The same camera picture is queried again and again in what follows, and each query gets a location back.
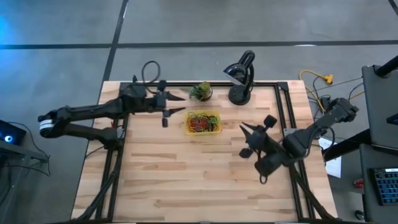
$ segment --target black desk lamp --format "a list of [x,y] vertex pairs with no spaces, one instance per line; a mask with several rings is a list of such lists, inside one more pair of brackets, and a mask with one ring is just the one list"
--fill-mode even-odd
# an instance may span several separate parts
[[226,77],[235,85],[229,90],[228,98],[236,105],[245,105],[250,100],[250,87],[253,83],[254,68],[253,60],[256,55],[253,51],[247,50],[241,59],[226,69]]

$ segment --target yellow cable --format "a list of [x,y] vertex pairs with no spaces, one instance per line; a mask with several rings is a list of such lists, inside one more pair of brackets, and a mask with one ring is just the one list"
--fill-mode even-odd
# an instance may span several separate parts
[[[300,80],[303,80],[303,77],[302,77],[302,76],[303,76],[303,73],[304,73],[304,72],[308,72],[308,73],[311,73],[311,74],[314,74],[314,75],[316,75],[316,76],[318,76],[318,77],[323,78],[324,81],[326,81],[326,83],[329,84],[329,85],[331,85],[331,84],[333,83],[333,75],[332,75],[332,74],[330,74],[330,75],[320,75],[320,74],[318,74],[318,73],[316,73],[316,72],[313,72],[313,71],[311,71],[311,70],[302,70],[302,71],[300,72],[300,74],[298,75],[298,77],[299,77]],[[326,111],[326,110],[323,108],[323,106],[322,106],[322,104],[321,104],[321,101],[320,101],[319,98],[316,96],[316,94],[314,94],[314,92],[313,92],[311,89],[309,89],[306,85],[305,85],[305,88],[315,97],[315,99],[317,100],[318,105],[319,105],[319,107],[321,108],[321,110],[322,110],[322,111]]]
[[356,98],[357,96],[362,95],[363,93],[365,93],[365,91],[362,91],[361,93],[355,94],[354,96],[352,96],[352,97],[350,98],[350,100],[352,100],[353,98]]

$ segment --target blue light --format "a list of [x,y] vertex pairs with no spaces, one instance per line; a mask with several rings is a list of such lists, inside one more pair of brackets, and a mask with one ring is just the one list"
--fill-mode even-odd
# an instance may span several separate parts
[[6,137],[4,138],[4,140],[5,140],[6,142],[11,142],[11,141],[12,141],[12,136],[6,136]]

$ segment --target succulent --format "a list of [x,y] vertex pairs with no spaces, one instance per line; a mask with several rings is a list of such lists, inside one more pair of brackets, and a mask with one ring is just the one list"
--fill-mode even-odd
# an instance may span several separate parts
[[210,83],[202,82],[199,85],[195,85],[191,88],[182,88],[183,91],[189,94],[189,98],[195,98],[198,100],[206,99],[212,94]]

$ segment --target wire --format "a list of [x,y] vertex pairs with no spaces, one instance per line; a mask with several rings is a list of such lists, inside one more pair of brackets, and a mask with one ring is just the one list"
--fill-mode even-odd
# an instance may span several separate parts
[[348,96],[348,103],[349,103],[349,101],[350,101],[351,99],[353,99],[353,98],[355,98],[355,97],[361,95],[362,93],[364,93],[364,91],[363,91],[363,92],[358,93],[357,95],[351,97],[351,94],[353,94],[354,90],[357,89],[358,87],[360,87],[361,85],[363,85],[363,83],[358,84],[356,87],[354,87],[354,88],[350,91],[349,96]]
[[11,190],[11,168],[8,167],[8,188],[7,188],[6,194],[3,196],[3,198],[0,201],[0,206],[3,204],[3,202],[7,198],[7,195],[10,192],[10,190]]
[[317,105],[317,108],[319,108],[319,104],[316,100],[313,100],[313,99],[309,99],[309,100],[310,100],[309,101],[310,103],[315,103]]
[[[329,96],[330,98],[331,98],[331,95],[329,95],[329,94],[325,94],[325,95],[322,95],[322,96],[320,96],[320,98],[322,99],[324,96]],[[318,105],[318,109],[317,109],[317,111],[315,112],[315,115],[313,116],[313,120],[315,120],[316,119],[316,117],[317,117],[317,114],[319,113],[319,111],[320,111],[320,106],[319,106],[319,104],[318,104],[318,102],[316,101],[316,103],[317,103],[317,105]]]
[[[316,75],[317,77],[320,77],[320,78],[323,78],[324,80],[326,80],[326,76],[320,75],[320,74],[318,74],[318,73],[316,73],[316,72],[313,72],[313,71],[311,71],[311,70],[302,70],[302,71],[299,73],[299,75],[298,75],[298,77],[299,77],[300,80],[303,80],[303,73],[305,73],[305,72],[312,73],[312,74]],[[319,107],[321,108],[321,110],[322,110],[322,111],[326,111],[326,110],[323,108],[323,106],[322,106],[322,104],[321,104],[321,101],[319,100],[319,98],[318,98],[318,96],[317,96],[318,93],[315,94],[315,93],[313,92],[313,90],[309,89],[308,86],[306,86],[306,85],[304,85],[304,86],[305,86],[305,88],[309,91],[309,93],[311,93],[311,94],[315,97],[315,99],[316,99],[316,101],[318,102]]]
[[92,153],[94,153],[94,152],[96,152],[96,151],[98,151],[98,150],[100,150],[100,149],[102,149],[102,148],[104,148],[104,147],[105,147],[105,146],[101,146],[101,147],[95,149],[94,151],[90,152],[89,154],[86,155],[85,159],[87,159],[87,157],[88,157],[89,155],[91,155]]
[[317,101],[316,99],[312,98],[311,96],[307,96],[309,100]]
[[[156,64],[156,66],[157,66],[157,74],[156,74],[156,77],[155,77],[153,80],[151,80],[151,81],[149,81],[149,82],[146,83],[146,82],[145,82],[144,70],[145,70],[145,68],[146,68],[149,64],[151,64],[151,63]],[[142,84],[147,88],[147,90],[148,90],[150,93],[155,94],[156,92],[151,91],[151,90],[148,88],[148,84],[151,84],[151,83],[156,82],[156,80],[160,77],[160,65],[159,65],[159,63],[157,63],[157,62],[154,61],[154,60],[151,60],[151,61],[145,63],[144,66],[143,66],[142,69],[141,69],[141,77],[142,77]]]
[[268,176],[260,175],[260,183],[261,184],[266,184],[267,181],[268,181]]
[[350,97],[349,99],[352,100],[353,98],[356,98],[357,96],[360,96],[364,93],[365,93],[365,91],[362,91],[361,93],[355,94],[354,96]]
[[[38,162],[36,162],[36,163],[33,163],[32,165],[29,166],[29,168],[32,168],[33,166],[36,166],[36,165],[38,165],[38,164],[40,164],[40,167],[41,167],[41,165],[43,164],[43,162],[38,161]],[[27,177],[27,176],[29,175],[29,172],[30,172],[30,169],[27,170],[27,172],[26,172],[26,174],[25,174],[25,177]]]
[[315,94],[317,95],[318,99],[319,99],[319,95],[318,95],[317,88],[315,87],[315,82],[316,82],[317,79],[319,79],[319,78],[320,78],[320,77],[316,77],[316,78],[313,80],[313,82],[312,82],[313,90],[314,90]]
[[46,173],[46,172],[43,172],[43,171],[41,171],[41,170],[39,170],[39,169],[32,168],[32,167],[27,167],[27,166],[20,166],[20,165],[6,165],[6,166],[3,166],[3,167],[21,167],[21,168],[30,169],[30,170],[34,170],[34,171],[40,172],[40,173],[42,173],[42,174],[46,175],[47,177],[50,177],[50,176],[51,176],[51,174],[48,174],[48,173]]
[[347,81],[344,81],[344,82],[341,82],[341,83],[337,83],[337,84],[334,84],[334,85],[330,85],[330,86],[326,86],[326,87],[323,87],[323,88],[319,88],[318,91],[319,90],[324,90],[324,89],[327,89],[327,88],[331,88],[331,87],[334,87],[334,86],[342,85],[342,84],[345,84],[345,83],[353,82],[353,81],[360,80],[360,79],[362,79],[362,77],[354,78],[352,80],[347,80]]
[[30,129],[26,126],[26,125],[24,125],[24,124],[22,124],[22,123],[18,123],[18,122],[13,122],[13,121],[10,121],[10,122],[8,122],[9,124],[17,124],[17,125],[20,125],[20,126],[23,126],[23,127],[25,127],[26,128],[26,130],[28,131],[28,133],[29,133],[29,135],[30,135],[30,138],[31,138],[31,140],[32,140],[32,144],[35,146],[35,148],[39,151],[39,152],[41,152],[46,158],[47,158],[47,170],[48,170],[48,174],[46,174],[46,175],[48,175],[48,176],[51,176],[51,172],[50,172],[50,155],[47,155],[47,153],[45,153],[43,150],[41,150],[37,145],[36,145],[36,143],[35,143],[35,141],[34,141],[34,139],[33,139],[33,134],[32,134],[32,131],[30,131]]
[[326,149],[324,149],[324,150],[327,150],[327,149],[329,149],[330,147],[332,147],[332,146],[335,144],[335,141],[336,141],[336,133],[335,133],[335,130],[333,130],[333,128],[331,128],[331,127],[329,127],[328,129],[331,131],[331,144],[330,144],[330,146],[329,146],[328,148],[326,148]]
[[[120,137],[119,137],[119,139],[118,139],[118,143],[119,143],[119,141],[122,139],[123,134],[124,134],[125,131],[126,131],[126,130],[123,129],[123,131],[122,131],[122,133],[120,134]],[[87,154],[87,155],[85,156],[85,159],[87,159],[87,157],[88,157],[89,155],[91,155],[92,153],[94,153],[94,152],[96,152],[96,151],[98,151],[98,150],[100,150],[100,149],[102,149],[102,148],[104,148],[104,147],[105,147],[105,146],[101,146],[101,147],[95,149],[94,151],[90,152],[89,154]]]
[[[320,127],[320,128],[326,128],[326,129],[329,129],[329,130],[331,131],[332,140],[331,140],[330,146],[327,148],[327,149],[329,149],[330,147],[332,147],[332,146],[335,144],[335,141],[336,141],[336,133],[335,133],[335,130],[333,130],[333,128],[327,127],[327,126],[322,126],[322,127]],[[310,140],[309,140],[309,142],[308,142],[309,147],[308,147],[308,149],[307,149],[307,153],[305,154],[304,158],[306,158],[306,157],[308,157],[308,156],[310,155],[311,146],[314,145],[314,144],[312,144],[312,141],[315,139],[314,134],[316,133],[316,131],[317,131],[317,130],[315,129],[315,130],[312,132],[311,136],[310,136]]]

